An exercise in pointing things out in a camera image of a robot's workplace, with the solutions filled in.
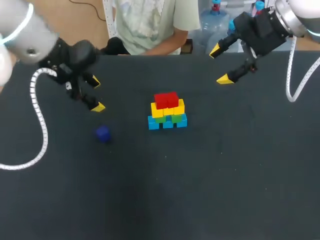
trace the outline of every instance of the lego brick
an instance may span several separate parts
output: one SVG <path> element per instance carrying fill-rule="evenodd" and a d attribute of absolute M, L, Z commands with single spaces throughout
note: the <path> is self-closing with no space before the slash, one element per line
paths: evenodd
<path fill-rule="evenodd" d="M 171 121 L 173 124 L 180 123 L 180 122 L 182 122 L 182 115 L 172 115 L 171 119 L 172 119 Z"/>
<path fill-rule="evenodd" d="M 111 140 L 111 134 L 110 134 L 110 130 L 107 126 L 102 125 L 100 126 L 96 131 L 95 131 L 95 135 L 97 136 L 97 138 L 99 139 L 100 142 L 102 143 L 107 143 Z"/>
<path fill-rule="evenodd" d="M 173 127 L 174 127 L 174 124 L 171 121 L 171 116 L 166 116 L 166 121 L 163 123 L 163 128 L 172 129 Z"/>
<path fill-rule="evenodd" d="M 167 94 L 167 102 L 169 109 L 176 108 L 179 106 L 179 97 L 175 91 Z"/>
<path fill-rule="evenodd" d="M 179 106 L 174 108 L 174 115 L 182 115 L 185 113 L 185 103 L 183 99 L 179 99 Z"/>
<path fill-rule="evenodd" d="M 166 109 L 168 107 L 167 93 L 159 93 L 154 95 L 156 109 Z"/>
<path fill-rule="evenodd" d="M 151 103 L 151 113 L 152 113 L 152 117 L 154 119 L 162 118 L 164 116 L 164 110 L 163 109 L 157 109 L 155 102 Z"/>
<path fill-rule="evenodd" d="M 175 114 L 175 109 L 174 108 L 165 108 L 163 109 L 163 116 L 170 116 Z"/>
<path fill-rule="evenodd" d="M 165 122 L 166 122 L 166 117 L 165 116 L 155 118 L 155 123 L 157 123 L 157 124 L 163 124 Z"/>
<path fill-rule="evenodd" d="M 184 113 L 182 114 L 182 121 L 181 122 L 178 122 L 176 124 L 176 127 L 177 128 L 185 128 L 188 126 L 188 120 L 187 120 L 187 115 Z"/>
<path fill-rule="evenodd" d="M 157 130 L 160 128 L 159 123 L 156 123 L 155 118 L 152 116 L 148 116 L 148 125 L 149 125 L 149 130 Z"/>

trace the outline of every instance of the black tabletop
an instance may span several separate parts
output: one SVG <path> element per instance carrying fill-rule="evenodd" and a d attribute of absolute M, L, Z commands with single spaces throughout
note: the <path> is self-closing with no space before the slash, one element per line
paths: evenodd
<path fill-rule="evenodd" d="M 41 76 L 43 159 L 0 170 L 3 240 L 316 240 L 320 238 L 319 70 L 286 98 L 289 54 L 276 52 L 234 85 L 216 79 L 242 54 L 106 56 L 92 71 L 103 113 Z M 292 92 L 318 53 L 298 52 Z M 34 158 L 42 132 L 18 64 L 0 95 L 0 162 Z M 184 99 L 187 128 L 148 130 L 156 93 Z M 94 131 L 107 125 L 112 142 Z"/>

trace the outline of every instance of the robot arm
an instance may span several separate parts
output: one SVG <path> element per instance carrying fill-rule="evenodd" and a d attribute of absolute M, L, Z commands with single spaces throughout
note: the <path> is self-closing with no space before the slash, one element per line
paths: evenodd
<path fill-rule="evenodd" d="M 34 6 L 24 0 L 0 0 L 0 87 L 10 78 L 12 64 L 7 49 L 25 64 L 36 64 L 57 73 L 54 81 L 65 85 L 72 99 L 82 100 L 91 111 L 101 112 L 105 107 L 84 93 L 80 80 L 91 87 L 100 85 L 88 72 L 99 51 L 87 40 L 68 45 L 50 30 L 43 18 L 35 13 Z"/>
<path fill-rule="evenodd" d="M 288 36 L 303 37 L 307 31 L 320 36 L 320 2 L 318 0 L 276 0 L 275 7 L 260 15 L 242 13 L 234 19 L 236 33 L 222 39 L 210 56 L 218 57 L 238 39 L 242 40 L 247 59 L 242 66 L 217 80 L 219 84 L 236 83 L 249 71 L 257 70 L 257 59 L 286 42 Z"/>

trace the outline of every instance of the blue block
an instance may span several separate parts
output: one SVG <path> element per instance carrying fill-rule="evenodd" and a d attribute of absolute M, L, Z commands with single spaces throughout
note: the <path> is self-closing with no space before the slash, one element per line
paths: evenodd
<path fill-rule="evenodd" d="M 186 126 L 188 126 L 188 120 L 187 120 L 187 115 L 184 113 L 182 115 L 182 121 L 181 122 L 178 122 L 176 124 L 176 127 L 177 128 L 185 128 Z"/>
<path fill-rule="evenodd" d="M 172 129 L 174 124 L 172 123 L 171 116 L 166 116 L 165 122 L 163 123 L 164 129 Z"/>
<path fill-rule="evenodd" d="M 156 120 L 152 116 L 148 116 L 148 125 L 149 130 L 157 130 L 160 128 L 159 123 L 156 123 Z"/>
<path fill-rule="evenodd" d="M 105 125 L 100 126 L 96 131 L 95 134 L 97 138 L 100 140 L 102 143 L 107 143 L 111 139 L 111 134 L 109 131 L 109 128 Z"/>

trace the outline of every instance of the light blue block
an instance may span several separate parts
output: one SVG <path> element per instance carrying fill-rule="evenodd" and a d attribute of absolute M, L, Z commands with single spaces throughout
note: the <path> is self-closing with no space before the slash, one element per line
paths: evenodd
<path fill-rule="evenodd" d="M 148 125 L 149 130 L 157 130 L 160 128 L 159 123 L 156 123 L 156 120 L 152 116 L 148 116 Z"/>
<path fill-rule="evenodd" d="M 163 123 L 164 129 L 172 129 L 174 124 L 172 123 L 171 116 L 166 116 L 165 123 Z"/>
<path fill-rule="evenodd" d="M 188 126 L 188 119 L 187 119 L 187 115 L 184 113 L 182 115 L 182 121 L 181 122 L 178 122 L 176 124 L 176 127 L 177 128 L 185 128 L 186 126 Z"/>

